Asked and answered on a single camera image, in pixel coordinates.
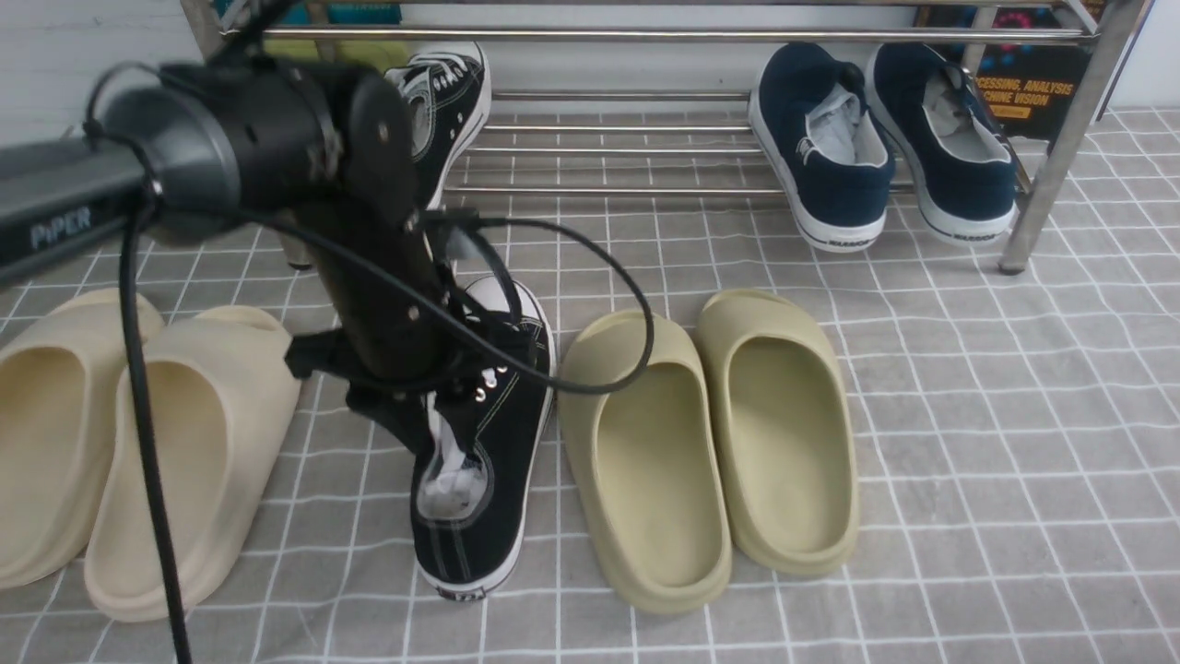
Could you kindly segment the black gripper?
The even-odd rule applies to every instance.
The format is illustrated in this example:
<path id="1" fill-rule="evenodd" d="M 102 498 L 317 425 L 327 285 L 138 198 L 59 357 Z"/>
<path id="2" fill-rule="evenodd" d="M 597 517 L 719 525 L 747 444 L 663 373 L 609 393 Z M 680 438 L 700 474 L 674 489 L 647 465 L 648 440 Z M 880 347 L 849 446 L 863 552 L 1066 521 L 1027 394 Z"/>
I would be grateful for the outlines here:
<path id="1" fill-rule="evenodd" d="M 320 198 L 288 209 L 340 321 L 328 331 L 291 337 L 288 369 L 296 379 L 345 379 L 350 412 L 388 430 L 409 454 L 433 454 L 430 409 L 413 392 L 455 379 L 461 344 L 445 324 L 454 280 L 442 277 L 417 222 L 417 200 Z M 489 270 L 459 302 L 468 328 L 513 357 L 498 369 L 543 370 L 545 315 L 535 292 L 510 276 L 476 226 L 450 226 L 446 249 L 452 262 L 483 259 Z"/>

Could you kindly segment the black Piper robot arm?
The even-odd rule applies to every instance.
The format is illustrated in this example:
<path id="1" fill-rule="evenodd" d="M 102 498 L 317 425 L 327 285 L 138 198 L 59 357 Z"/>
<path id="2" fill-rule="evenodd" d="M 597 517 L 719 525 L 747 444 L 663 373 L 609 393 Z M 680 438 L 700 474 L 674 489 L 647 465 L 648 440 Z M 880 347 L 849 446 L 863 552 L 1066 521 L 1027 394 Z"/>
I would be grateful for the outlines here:
<path id="1" fill-rule="evenodd" d="M 489 219 L 426 209 L 409 109 L 378 72 L 258 55 L 153 75 L 88 105 L 76 138 L 4 147 L 4 285 L 114 236 L 195 245 L 256 223 L 312 248 L 340 318 L 291 340 L 291 374 L 343 379 L 350 407 L 409 451 L 426 443 L 421 397 L 467 451 L 493 388 L 552 387 L 539 324 L 478 235 Z M 506 313 L 455 285 L 455 234 L 490 259 Z"/>

